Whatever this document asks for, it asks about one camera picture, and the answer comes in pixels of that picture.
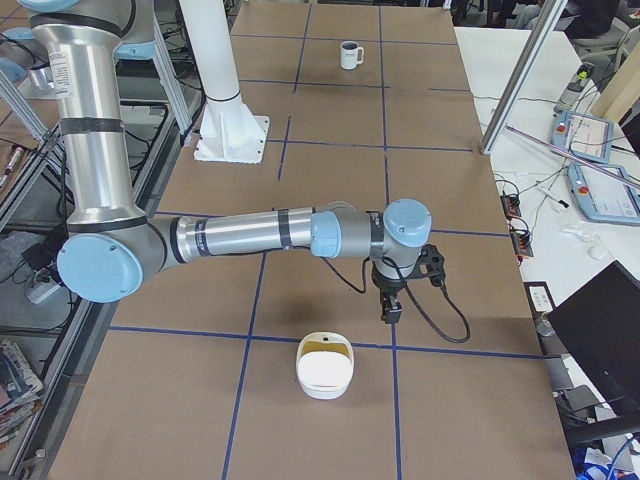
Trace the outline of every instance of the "white cup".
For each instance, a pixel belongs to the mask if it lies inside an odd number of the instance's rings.
[[[364,48],[357,42],[347,41],[340,44],[340,66],[353,70],[364,61]]]

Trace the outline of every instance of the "blue joint cap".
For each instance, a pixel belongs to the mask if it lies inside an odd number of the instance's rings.
[[[156,53],[156,41],[144,43],[123,43],[116,49],[118,60],[150,60]]]
[[[4,73],[12,83],[20,82],[27,77],[27,72],[24,68],[6,58],[0,58],[0,71]]]
[[[311,254],[316,257],[336,258],[342,246],[342,230],[333,212],[314,213],[311,216]]]
[[[135,254],[118,240],[97,233],[67,240],[58,253],[58,272],[71,291],[98,303],[131,295],[143,279]]]
[[[33,32],[28,27],[10,28],[2,32],[2,34],[10,40],[35,40]]]
[[[396,200],[384,212],[384,227],[391,237],[406,247],[422,247],[431,232],[431,213],[416,200]]]
[[[18,3],[35,12],[51,13],[71,8],[79,1],[80,0],[18,0]]]

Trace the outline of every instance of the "white desk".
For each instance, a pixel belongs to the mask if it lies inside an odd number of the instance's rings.
[[[456,28],[474,96],[501,96],[528,34],[527,31],[518,30]],[[520,97],[557,100],[579,65],[580,60],[565,35],[561,32],[552,33]],[[586,98],[579,110],[588,110],[595,97],[596,95]],[[483,130],[497,104],[497,100],[475,98]],[[552,103],[519,100],[508,123],[548,140],[552,120]],[[617,126],[614,135],[623,135]],[[617,140],[614,145],[630,148],[626,139]],[[513,181],[520,189],[556,172],[562,162],[560,156],[510,132],[502,134],[491,154],[494,172]],[[612,151],[611,163],[623,165],[631,175],[640,176],[640,160],[635,156]],[[544,185],[549,187],[550,184],[551,182],[546,182]],[[513,191],[508,185],[505,190]],[[525,260],[520,268],[524,281],[546,281],[551,295],[559,304],[614,259],[640,278],[640,227],[585,222],[573,201],[566,175],[558,178],[551,190],[567,201],[570,208],[565,210],[549,199],[544,201],[534,228],[532,248],[535,257]],[[523,218],[531,227],[535,212],[544,198],[535,189],[522,194],[520,207]],[[575,235],[562,232],[564,227],[574,225],[581,226],[597,238],[585,242]],[[594,260],[587,253],[591,246],[599,242],[609,252],[600,261]]]

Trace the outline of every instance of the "black monitor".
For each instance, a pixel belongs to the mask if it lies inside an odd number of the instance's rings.
[[[618,416],[640,412],[640,282],[615,261],[549,321]]]

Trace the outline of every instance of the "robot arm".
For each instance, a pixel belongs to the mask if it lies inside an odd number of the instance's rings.
[[[58,269],[65,284],[80,296],[116,301],[158,272],[199,257],[298,247],[320,257],[370,258],[383,319],[395,323],[401,311],[395,296],[407,279],[432,277],[432,283],[444,279],[442,257],[425,246],[431,216],[414,200],[396,201],[384,213],[359,213],[337,203],[322,209],[225,218],[148,220],[132,194],[114,51],[137,34],[134,26],[143,32],[149,28],[152,38],[151,0],[114,0],[109,8],[103,0],[20,3],[32,10],[34,35],[46,46],[51,62],[76,201],[67,221],[71,238],[60,251]],[[188,0],[183,4],[193,10]],[[222,25],[228,40],[226,23]],[[220,69],[233,68],[230,76],[235,78],[230,50],[221,57]],[[209,65],[207,71],[215,68]],[[208,88],[207,95],[212,98]],[[229,112],[234,105],[244,107],[239,93],[210,103],[221,108],[212,107],[210,118],[233,120]],[[235,140],[229,137],[225,142],[227,149]]]

